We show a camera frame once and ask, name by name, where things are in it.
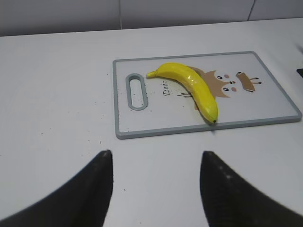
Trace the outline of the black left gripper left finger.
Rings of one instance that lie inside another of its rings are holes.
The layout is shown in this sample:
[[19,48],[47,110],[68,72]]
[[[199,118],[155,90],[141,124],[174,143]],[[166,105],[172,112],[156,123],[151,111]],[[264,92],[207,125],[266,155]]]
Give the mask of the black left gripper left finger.
[[2,227],[101,227],[113,192],[110,150],[99,152],[53,193],[3,220]]

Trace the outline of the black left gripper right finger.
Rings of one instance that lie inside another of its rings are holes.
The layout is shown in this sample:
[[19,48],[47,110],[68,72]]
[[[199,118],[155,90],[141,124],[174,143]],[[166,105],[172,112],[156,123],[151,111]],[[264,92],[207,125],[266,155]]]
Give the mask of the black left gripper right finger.
[[301,227],[302,215],[255,188],[212,151],[202,153],[200,194],[211,227]]

